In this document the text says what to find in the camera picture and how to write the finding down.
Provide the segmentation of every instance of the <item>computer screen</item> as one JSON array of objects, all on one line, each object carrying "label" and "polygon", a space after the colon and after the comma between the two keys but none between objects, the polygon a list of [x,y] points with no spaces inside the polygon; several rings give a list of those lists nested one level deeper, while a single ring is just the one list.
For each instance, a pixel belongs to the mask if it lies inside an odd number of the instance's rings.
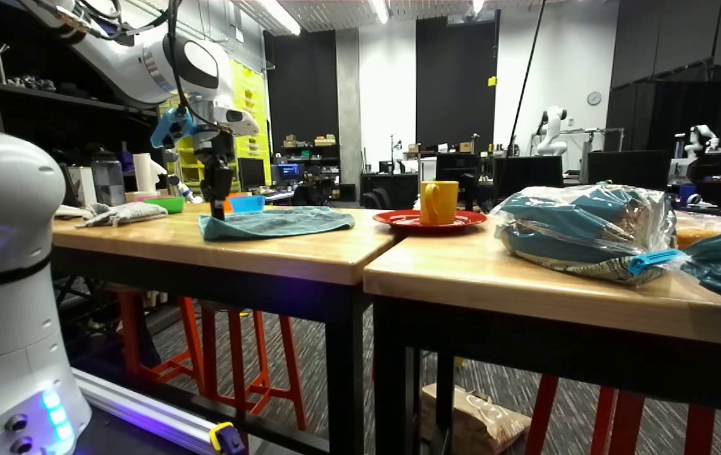
[{"label": "computer screen", "polygon": [[278,182],[304,180],[304,167],[296,161],[278,165]]},{"label": "computer screen", "polygon": [[438,153],[438,180],[463,180],[476,177],[479,170],[479,158],[476,153]]},{"label": "computer screen", "polygon": [[560,157],[511,157],[496,158],[497,198],[524,186],[560,186]]},{"label": "computer screen", "polygon": [[238,158],[238,180],[242,189],[263,186],[263,158]]},{"label": "computer screen", "polygon": [[669,167],[669,152],[659,148],[614,152],[614,153],[601,153],[600,180],[614,185],[665,189],[667,167]]}]

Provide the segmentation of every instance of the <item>metal table leg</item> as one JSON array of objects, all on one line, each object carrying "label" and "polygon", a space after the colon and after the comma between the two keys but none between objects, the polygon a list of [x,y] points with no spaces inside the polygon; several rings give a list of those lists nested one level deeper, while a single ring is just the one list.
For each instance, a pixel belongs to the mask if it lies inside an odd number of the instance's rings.
[{"label": "metal table leg", "polygon": [[438,400],[431,453],[452,453],[454,357],[438,351]]},{"label": "metal table leg", "polygon": [[419,348],[400,342],[400,325],[374,305],[377,455],[419,453]]},{"label": "metal table leg", "polygon": [[362,305],[326,323],[329,453],[364,453]]}]

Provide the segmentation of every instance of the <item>ceiling light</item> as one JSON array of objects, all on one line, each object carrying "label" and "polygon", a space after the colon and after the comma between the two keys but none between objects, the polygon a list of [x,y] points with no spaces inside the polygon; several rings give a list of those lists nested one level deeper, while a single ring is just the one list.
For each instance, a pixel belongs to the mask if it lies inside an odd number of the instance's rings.
[{"label": "ceiling light", "polygon": [[278,0],[261,0],[263,9],[271,12],[290,36],[301,36],[299,21],[287,14],[287,9],[281,8]]},{"label": "ceiling light", "polygon": [[469,0],[473,14],[479,14],[482,4],[486,4],[486,0]]},{"label": "ceiling light", "polygon": [[387,21],[390,21],[387,0],[369,0],[369,4],[371,4],[374,12],[378,14],[378,22],[387,22]]}]

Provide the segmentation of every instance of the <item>red plate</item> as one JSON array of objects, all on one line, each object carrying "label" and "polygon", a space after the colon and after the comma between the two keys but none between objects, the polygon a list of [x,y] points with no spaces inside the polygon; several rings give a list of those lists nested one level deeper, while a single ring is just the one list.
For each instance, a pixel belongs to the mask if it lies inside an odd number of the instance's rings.
[{"label": "red plate", "polygon": [[396,236],[458,236],[486,223],[482,211],[458,211],[452,224],[419,224],[416,209],[378,211],[374,219],[395,229]]}]

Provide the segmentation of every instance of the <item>black pole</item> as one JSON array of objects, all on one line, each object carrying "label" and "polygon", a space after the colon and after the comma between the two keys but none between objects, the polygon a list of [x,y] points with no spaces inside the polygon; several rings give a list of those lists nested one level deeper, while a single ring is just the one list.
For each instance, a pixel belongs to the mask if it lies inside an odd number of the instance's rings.
[{"label": "black pole", "polygon": [[533,29],[533,42],[531,42],[531,54],[529,54],[525,76],[521,79],[521,91],[519,91],[519,100],[516,100],[516,113],[514,113],[514,126],[511,126],[511,139],[507,139],[505,157],[514,153],[516,123],[519,123],[519,113],[521,113],[521,100],[525,99],[525,86],[529,86],[529,76],[531,76],[531,64],[533,64],[533,54],[536,54],[536,38],[539,38],[544,8],[545,8],[545,0],[541,0],[541,8],[539,8],[539,21],[536,21],[536,29]]}]

